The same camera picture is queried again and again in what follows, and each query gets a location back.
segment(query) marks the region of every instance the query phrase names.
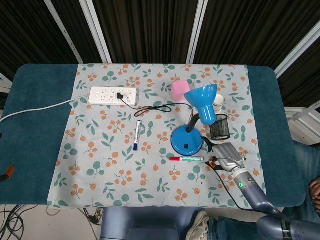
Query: black mesh pen holder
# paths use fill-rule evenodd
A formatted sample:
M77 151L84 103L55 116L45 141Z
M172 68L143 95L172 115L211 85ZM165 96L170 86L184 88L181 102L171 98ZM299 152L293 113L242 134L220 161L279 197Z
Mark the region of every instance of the black mesh pen holder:
M220 141L230 138L228 126L228 116L225 114L217 114L216 121L210 125L211 140Z

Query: power outlet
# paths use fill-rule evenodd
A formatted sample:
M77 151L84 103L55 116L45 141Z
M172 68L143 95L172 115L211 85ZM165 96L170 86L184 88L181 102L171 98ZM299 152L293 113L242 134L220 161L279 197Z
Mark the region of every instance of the power outlet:
M93 86L90 89L89 103L92 105L118 105L125 104L117 99L117 93L123 95L123 101L129 106L135 106L138 101L137 89L133 87Z

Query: pink cube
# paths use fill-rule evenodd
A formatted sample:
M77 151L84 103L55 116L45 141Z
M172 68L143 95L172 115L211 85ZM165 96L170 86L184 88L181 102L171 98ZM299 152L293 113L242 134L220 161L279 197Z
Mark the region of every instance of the pink cube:
M174 101L186 100L185 93L190 92L188 81L183 80L173 82L171 92Z

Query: shoe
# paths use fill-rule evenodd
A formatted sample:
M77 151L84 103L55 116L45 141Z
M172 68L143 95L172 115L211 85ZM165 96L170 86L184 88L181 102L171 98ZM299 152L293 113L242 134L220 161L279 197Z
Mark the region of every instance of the shoe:
M210 217L205 211L200 211L194 220L193 226L186 234L185 240L208 240L208 222Z

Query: white cup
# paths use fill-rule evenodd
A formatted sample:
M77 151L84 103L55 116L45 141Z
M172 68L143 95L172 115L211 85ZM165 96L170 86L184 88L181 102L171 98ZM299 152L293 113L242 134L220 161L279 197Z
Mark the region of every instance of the white cup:
M225 104L225 98L222 95L217 94L215 96L214 102L213 102L213 109L214 113L217 115L221 112L222 106Z

